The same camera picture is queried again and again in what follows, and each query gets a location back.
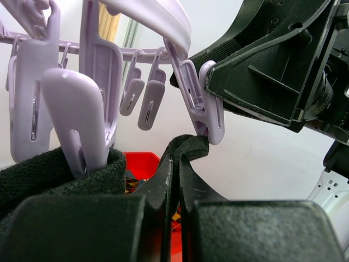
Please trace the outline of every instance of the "white wall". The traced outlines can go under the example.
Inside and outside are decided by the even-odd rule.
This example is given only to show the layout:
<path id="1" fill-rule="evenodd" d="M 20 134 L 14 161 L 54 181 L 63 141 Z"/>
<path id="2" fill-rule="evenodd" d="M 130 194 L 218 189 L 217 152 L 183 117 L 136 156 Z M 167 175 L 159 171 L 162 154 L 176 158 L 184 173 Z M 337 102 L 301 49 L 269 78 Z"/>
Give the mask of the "white wall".
<path id="1" fill-rule="evenodd" d="M 195 54 L 217 40 L 232 23 L 242 0 L 181 0 L 192 24 Z M 61 38 L 78 41 L 81 0 L 58 1 L 62 8 Z M 12 31 L 20 26 L 0 5 L 0 18 Z M 123 18 L 117 44 L 122 43 L 127 19 Z M 162 38 L 140 26 L 135 47 L 159 47 Z M 0 166 L 12 164 L 9 144 L 8 93 L 4 85 L 10 46 L 0 44 Z M 70 69 L 77 70 L 76 57 L 70 57 Z M 150 66 L 140 65 L 147 80 Z M 163 66 L 170 77 L 172 69 Z M 194 134 L 180 91 L 166 86 L 163 103 L 154 127 L 148 132 L 138 129 L 141 103 L 129 117 L 120 116 L 116 148 L 122 151 L 153 151 L 161 156 L 171 139 Z M 308 129 L 294 134 L 270 124 L 225 113 L 226 135 L 210 154 L 192 163 L 196 172 L 219 193 L 230 199 L 304 199 L 322 171 L 322 159 L 332 140 Z M 53 135 L 51 148 L 59 145 Z"/>

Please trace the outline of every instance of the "red basket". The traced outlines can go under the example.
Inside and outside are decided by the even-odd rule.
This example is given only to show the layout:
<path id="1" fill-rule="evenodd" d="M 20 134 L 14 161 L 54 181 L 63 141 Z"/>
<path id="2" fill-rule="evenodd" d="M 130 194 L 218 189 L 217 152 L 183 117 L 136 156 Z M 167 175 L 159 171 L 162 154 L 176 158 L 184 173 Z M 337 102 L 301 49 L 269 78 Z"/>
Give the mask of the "red basket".
<path id="1" fill-rule="evenodd" d="M 126 170 L 138 180 L 149 179 L 157 171 L 160 158 L 152 152 L 125 152 Z M 172 262 L 182 262 L 182 239 L 180 231 L 172 231 Z"/>

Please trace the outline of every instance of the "white plastic bracket with holes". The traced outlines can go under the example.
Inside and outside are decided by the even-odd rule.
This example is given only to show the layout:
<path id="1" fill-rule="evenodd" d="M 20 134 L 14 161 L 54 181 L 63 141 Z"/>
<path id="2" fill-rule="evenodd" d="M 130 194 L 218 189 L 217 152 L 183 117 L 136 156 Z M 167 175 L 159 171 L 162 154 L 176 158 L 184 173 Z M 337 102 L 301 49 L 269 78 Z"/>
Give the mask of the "white plastic bracket with holes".
<path id="1" fill-rule="evenodd" d="M 349 247 L 349 184 L 348 179 L 334 171 L 322 171 L 320 179 L 308 197 L 327 213 L 339 244 Z"/>

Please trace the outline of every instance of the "hanger bar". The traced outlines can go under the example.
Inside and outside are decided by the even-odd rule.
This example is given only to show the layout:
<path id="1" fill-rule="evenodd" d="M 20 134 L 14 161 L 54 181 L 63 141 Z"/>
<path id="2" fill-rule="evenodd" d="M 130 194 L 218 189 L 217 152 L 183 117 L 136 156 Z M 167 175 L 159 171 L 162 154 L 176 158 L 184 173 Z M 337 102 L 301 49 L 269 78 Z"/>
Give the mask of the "hanger bar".
<path id="1" fill-rule="evenodd" d="M 31 37 L 27 34 L 20 34 L 15 32 L 8 32 L 7 35 L 4 35 L 4 37 L 0 37 L 0 43 L 10 44 L 12 45 L 14 43 L 14 39 L 17 35 L 20 35 L 19 42 L 31 39 Z M 79 54 L 79 43 L 73 42 L 73 41 L 66 41 L 66 40 L 60 40 L 59 41 L 59 51 L 64 52 L 66 45 L 70 43 L 68 53 L 71 53 L 73 55 Z M 127 47 L 120 47 L 120 50 L 123 54 L 123 59 L 125 62 L 130 62 L 132 60 L 132 56 L 136 50 L 136 48 L 127 48 Z M 140 55 L 137 58 L 137 63 L 145 63 L 145 64 L 152 64 L 154 57 L 157 53 L 158 49 L 143 49 L 143 53 L 140 53 Z M 166 54 L 166 51 L 161 54 L 159 64 L 171 64 L 171 61 Z"/>

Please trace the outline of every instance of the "red plastic bin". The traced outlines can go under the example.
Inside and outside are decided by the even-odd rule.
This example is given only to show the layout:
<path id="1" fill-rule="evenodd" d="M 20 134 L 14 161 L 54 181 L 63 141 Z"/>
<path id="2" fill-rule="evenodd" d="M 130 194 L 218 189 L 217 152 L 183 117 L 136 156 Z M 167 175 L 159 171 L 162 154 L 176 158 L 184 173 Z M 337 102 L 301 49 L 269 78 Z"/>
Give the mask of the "red plastic bin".
<path id="1" fill-rule="evenodd" d="M 160 158 L 152 152 L 124 152 L 126 170 L 138 180 L 149 179 L 157 171 Z M 182 262 L 182 239 L 180 231 L 172 232 L 171 262 Z"/>

